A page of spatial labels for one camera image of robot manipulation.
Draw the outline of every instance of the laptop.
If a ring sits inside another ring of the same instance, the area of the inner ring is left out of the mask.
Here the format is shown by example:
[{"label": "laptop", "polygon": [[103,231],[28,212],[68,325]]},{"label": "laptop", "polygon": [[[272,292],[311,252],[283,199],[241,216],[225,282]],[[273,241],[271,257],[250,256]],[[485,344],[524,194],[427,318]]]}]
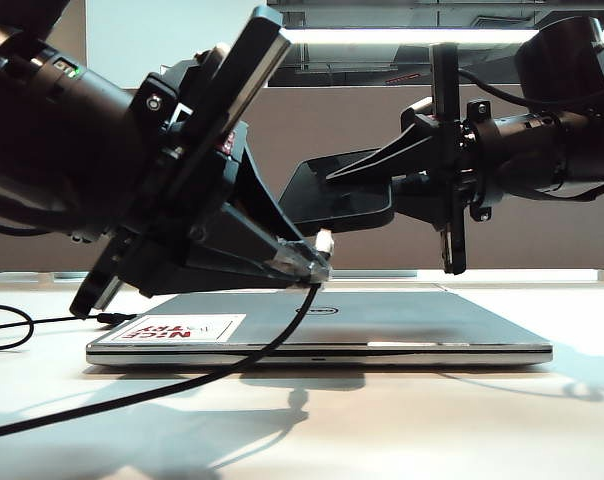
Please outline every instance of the laptop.
[{"label": "laptop", "polygon": [[[89,343],[108,366],[215,367],[262,348],[306,291],[182,294]],[[542,337],[442,290],[319,292],[268,365],[527,365],[552,359]]]}]

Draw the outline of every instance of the white tabletop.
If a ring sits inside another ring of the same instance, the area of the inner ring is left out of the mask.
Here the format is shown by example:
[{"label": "white tabletop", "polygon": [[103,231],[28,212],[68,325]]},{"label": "white tabletop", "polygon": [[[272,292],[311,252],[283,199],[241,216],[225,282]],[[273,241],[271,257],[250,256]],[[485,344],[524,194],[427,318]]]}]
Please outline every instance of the white tabletop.
[{"label": "white tabletop", "polygon": [[[77,283],[0,276],[0,303],[65,315]],[[553,362],[516,370],[264,370],[0,438],[0,479],[604,478],[604,283],[439,285],[549,338]],[[131,290],[111,311],[166,299]],[[0,352],[0,424],[193,374],[91,366],[94,321],[41,325]]]}]

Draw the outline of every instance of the black cable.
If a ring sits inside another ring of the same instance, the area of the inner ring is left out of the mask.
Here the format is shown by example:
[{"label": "black cable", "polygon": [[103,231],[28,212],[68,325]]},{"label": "black cable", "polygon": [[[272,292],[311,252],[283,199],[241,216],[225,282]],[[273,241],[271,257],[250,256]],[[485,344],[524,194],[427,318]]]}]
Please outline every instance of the black cable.
[{"label": "black cable", "polygon": [[38,235],[46,235],[47,233],[51,232],[41,228],[15,228],[0,224],[0,233],[3,235],[11,235],[13,237],[35,237]]},{"label": "black cable", "polygon": [[28,342],[29,339],[33,336],[33,331],[35,329],[35,325],[37,325],[39,323],[68,322],[70,320],[85,320],[85,319],[89,319],[89,318],[95,318],[100,323],[107,323],[110,325],[119,325],[123,321],[130,320],[133,317],[137,316],[137,314],[126,315],[126,314],[122,314],[122,313],[100,313],[99,315],[89,315],[88,317],[85,317],[85,318],[72,316],[72,317],[56,317],[56,318],[43,318],[40,320],[33,320],[33,318],[31,318],[31,316],[28,313],[26,313],[23,310],[20,310],[18,308],[15,308],[15,307],[9,307],[8,305],[0,305],[0,310],[5,310],[7,312],[15,313],[16,315],[19,315],[22,318],[24,318],[23,322],[2,323],[2,324],[0,324],[0,330],[5,329],[5,328],[22,327],[25,325],[29,327],[29,329],[28,329],[27,333],[24,335],[24,337],[22,337],[17,342],[0,345],[0,351],[18,347],[18,346],[23,345],[24,343]]},{"label": "black cable", "polygon": [[85,223],[77,213],[33,208],[4,195],[0,195],[0,217],[24,225],[63,232],[81,228]]},{"label": "black cable", "polygon": [[155,398],[164,397],[167,395],[173,395],[175,393],[184,392],[192,388],[200,387],[211,383],[220,378],[226,377],[244,368],[250,367],[262,358],[273,353],[284,341],[295,331],[297,326],[300,324],[306,312],[309,310],[316,293],[319,290],[320,285],[312,285],[309,289],[304,303],[298,310],[291,323],[278,335],[271,343],[266,345],[264,348],[257,352],[248,355],[242,360],[232,363],[231,365],[223,366],[198,378],[193,378],[183,382],[174,383],[164,387],[154,388],[133,395],[127,395],[113,400],[107,400],[105,402],[94,403],[92,405],[85,405],[83,407],[72,408],[63,412],[53,413],[51,415],[44,415],[38,418],[32,418],[29,420],[22,420],[20,422],[10,423],[8,425],[0,426],[0,437],[5,435],[11,435],[13,433],[23,432],[25,430],[31,430],[37,427],[43,427],[45,425],[52,425],[58,422],[65,422],[67,420],[74,420],[76,418],[85,417],[87,415],[93,415],[96,413],[108,412],[117,408],[127,407],[136,403],[145,402],[147,400],[153,400]]},{"label": "black cable", "polygon": [[596,100],[599,100],[604,96],[604,89],[599,92],[592,93],[590,95],[586,95],[584,97],[578,98],[570,98],[565,100],[535,100],[531,98],[523,98],[518,97],[517,95],[512,95],[504,90],[500,90],[499,88],[494,87],[493,85],[489,85],[488,83],[480,80],[474,73],[469,72],[468,70],[464,70],[463,68],[458,69],[458,74],[470,80],[478,87],[480,87],[485,92],[494,95],[505,102],[513,103],[515,105],[520,105],[521,107],[530,107],[530,108],[571,108],[577,106],[583,106],[585,104],[589,104]]},{"label": "black cable", "polygon": [[[27,330],[26,335],[24,335],[24,337],[22,337],[17,342],[7,343],[6,345],[0,345],[0,350],[7,350],[9,348],[19,347],[20,345],[28,342],[29,339],[33,336],[33,332],[35,331],[35,322],[31,318],[31,316],[28,313],[23,312],[20,309],[9,307],[8,305],[0,305],[0,310],[15,313],[16,315],[19,315],[22,318],[24,318],[24,322],[18,322],[18,323],[12,324],[12,326],[27,325],[29,327],[29,329]],[[0,325],[0,328],[8,328],[8,326]]]}]

